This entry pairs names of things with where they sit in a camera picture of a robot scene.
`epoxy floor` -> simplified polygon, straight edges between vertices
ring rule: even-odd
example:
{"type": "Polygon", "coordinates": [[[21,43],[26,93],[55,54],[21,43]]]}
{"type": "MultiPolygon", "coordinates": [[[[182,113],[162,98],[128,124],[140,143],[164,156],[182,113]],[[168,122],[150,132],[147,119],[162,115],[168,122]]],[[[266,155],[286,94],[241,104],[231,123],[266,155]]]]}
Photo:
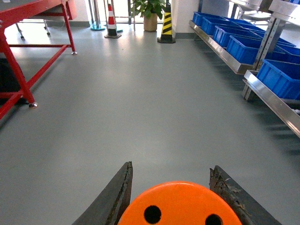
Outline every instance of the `epoxy floor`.
{"type": "MultiPolygon", "coordinates": [[[[70,225],[132,161],[132,199],[170,180],[209,187],[219,165],[283,225],[298,225],[300,139],[264,103],[243,100],[243,76],[203,42],[163,45],[123,28],[119,39],[73,28],[78,55],[67,50],[34,86],[39,107],[0,121],[0,224],[70,225]]],[[[21,42],[15,30],[10,43],[21,42]]],[[[62,30],[23,34],[65,43],[62,30]]],[[[13,51],[27,79],[54,53],[13,51]]]]}

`red table leg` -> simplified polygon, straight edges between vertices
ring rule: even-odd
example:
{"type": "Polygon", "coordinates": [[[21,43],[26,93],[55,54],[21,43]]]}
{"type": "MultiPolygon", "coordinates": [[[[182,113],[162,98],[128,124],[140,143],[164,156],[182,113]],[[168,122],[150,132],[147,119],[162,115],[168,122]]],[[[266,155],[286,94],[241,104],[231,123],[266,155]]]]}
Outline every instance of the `red table leg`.
{"type": "Polygon", "coordinates": [[[2,51],[4,52],[10,66],[15,74],[16,79],[18,80],[18,82],[21,86],[21,90],[23,91],[24,98],[26,98],[30,104],[34,104],[33,95],[26,83],[25,77],[23,75],[21,68],[19,67],[19,64],[15,60],[15,57],[10,50],[9,44],[6,41],[4,31],[0,32],[0,45],[1,45],[2,51]]]}
{"type": "Polygon", "coordinates": [[[72,48],[72,55],[76,55],[77,52],[75,50],[75,45],[74,45],[74,41],[73,41],[73,37],[72,37],[72,32],[71,32],[71,28],[70,28],[70,23],[69,23],[69,19],[68,19],[68,15],[67,15],[67,8],[66,8],[66,4],[68,3],[65,3],[63,2],[62,5],[61,5],[61,9],[62,9],[62,13],[64,15],[64,18],[65,18],[65,23],[66,23],[66,27],[67,27],[67,33],[69,35],[69,39],[70,39],[70,44],[71,44],[71,48],[72,48]]]}

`white wall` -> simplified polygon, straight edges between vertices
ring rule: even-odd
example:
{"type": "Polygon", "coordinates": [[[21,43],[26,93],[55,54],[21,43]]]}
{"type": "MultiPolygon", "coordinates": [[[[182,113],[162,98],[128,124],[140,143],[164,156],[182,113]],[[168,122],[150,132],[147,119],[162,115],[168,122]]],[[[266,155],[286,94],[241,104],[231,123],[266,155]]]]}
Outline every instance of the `white wall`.
{"type": "Polygon", "coordinates": [[[89,21],[85,0],[75,0],[77,17],[74,21],[89,21]]]}
{"type": "Polygon", "coordinates": [[[176,33],[192,33],[188,22],[198,11],[199,0],[172,0],[172,28],[176,33]]]}

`blue plastic bin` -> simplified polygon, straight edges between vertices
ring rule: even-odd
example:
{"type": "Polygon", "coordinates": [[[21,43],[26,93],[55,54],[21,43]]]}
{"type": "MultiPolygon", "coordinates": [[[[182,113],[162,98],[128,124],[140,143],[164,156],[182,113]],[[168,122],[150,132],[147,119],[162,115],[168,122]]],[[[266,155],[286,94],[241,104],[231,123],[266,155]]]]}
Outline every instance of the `blue plastic bin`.
{"type": "Polygon", "coordinates": [[[246,28],[246,29],[249,29],[249,30],[258,30],[258,31],[263,31],[265,32],[263,29],[259,28],[259,27],[256,27],[255,25],[251,24],[243,24],[243,23],[239,23],[240,26],[246,28]]]}
{"type": "Polygon", "coordinates": [[[230,26],[240,27],[237,23],[228,21],[228,20],[220,20],[215,18],[203,18],[201,29],[208,35],[213,35],[215,32],[215,26],[225,24],[230,26]]]}
{"type": "MultiPolygon", "coordinates": [[[[253,33],[261,36],[263,38],[265,31],[258,31],[258,30],[252,30],[253,33]]],[[[291,46],[291,47],[296,47],[296,45],[292,44],[291,42],[288,42],[282,38],[279,38],[277,41],[278,44],[280,45],[287,45],[287,46],[291,46]]]]}
{"type": "Polygon", "coordinates": [[[300,100],[300,65],[263,60],[257,78],[280,98],[300,100]]]}
{"type": "Polygon", "coordinates": [[[295,47],[291,47],[291,46],[287,46],[287,45],[280,45],[280,44],[278,44],[278,46],[288,52],[288,57],[283,61],[300,64],[300,49],[299,48],[295,48],[295,47]]]}
{"type": "Polygon", "coordinates": [[[216,30],[213,36],[213,39],[222,47],[227,47],[230,36],[233,37],[248,37],[253,39],[262,40],[262,37],[259,35],[252,33],[251,31],[244,29],[238,30],[228,27],[219,27],[216,26],[216,30]]]}
{"type": "MultiPolygon", "coordinates": [[[[246,37],[230,36],[227,51],[240,63],[252,65],[261,45],[261,40],[246,37]]],[[[267,59],[282,60],[287,57],[287,53],[280,47],[276,47],[273,54],[267,55],[267,59]]]]}
{"type": "Polygon", "coordinates": [[[227,20],[229,20],[229,21],[231,21],[231,22],[237,23],[237,24],[242,23],[242,24],[248,24],[248,25],[252,25],[253,26],[252,23],[250,23],[250,22],[248,22],[246,20],[238,20],[238,19],[227,18],[227,17],[224,17],[224,18],[227,19],[227,20]]]}
{"type": "Polygon", "coordinates": [[[290,0],[291,3],[300,5],[300,0],[290,0]]]}
{"type": "Polygon", "coordinates": [[[193,16],[193,22],[194,22],[194,24],[196,24],[197,26],[201,27],[201,25],[202,25],[202,18],[203,17],[209,17],[209,18],[216,18],[216,19],[226,20],[225,18],[220,17],[218,15],[212,15],[212,14],[207,14],[207,13],[194,12],[194,16],[193,16]]]}

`yellow and black cone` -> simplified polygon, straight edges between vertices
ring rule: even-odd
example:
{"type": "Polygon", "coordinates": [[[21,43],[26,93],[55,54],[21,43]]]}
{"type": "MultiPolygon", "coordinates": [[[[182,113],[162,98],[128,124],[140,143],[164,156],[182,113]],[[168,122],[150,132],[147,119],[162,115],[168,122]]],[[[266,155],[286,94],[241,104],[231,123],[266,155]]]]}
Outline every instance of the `yellow and black cone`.
{"type": "Polygon", "coordinates": [[[164,44],[173,44],[176,42],[172,36],[171,4],[169,2],[165,6],[163,31],[161,32],[161,36],[157,38],[157,42],[164,44]]]}

